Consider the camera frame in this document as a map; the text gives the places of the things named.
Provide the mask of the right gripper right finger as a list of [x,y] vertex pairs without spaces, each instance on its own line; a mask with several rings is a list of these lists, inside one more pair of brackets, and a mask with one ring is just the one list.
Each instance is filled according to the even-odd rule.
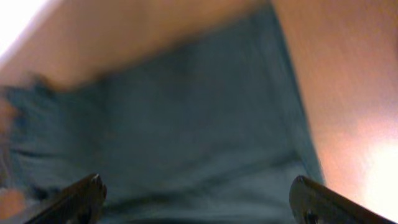
[[292,182],[289,203],[299,224],[396,224],[302,175]]

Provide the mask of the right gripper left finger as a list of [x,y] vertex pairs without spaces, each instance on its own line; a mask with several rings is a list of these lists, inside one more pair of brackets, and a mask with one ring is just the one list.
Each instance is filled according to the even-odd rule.
[[106,195],[107,188],[100,175],[90,174],[34,206],[27,223],[95,224],[100,219]]

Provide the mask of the dark green t-shirt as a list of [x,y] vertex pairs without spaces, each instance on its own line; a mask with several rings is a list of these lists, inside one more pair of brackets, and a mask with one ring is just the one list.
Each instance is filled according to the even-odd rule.
[[5,96],[15,186],[35,203],[97,173],[103,223],[293,223],[293,180],[323,182],[270,4],[75,90]]

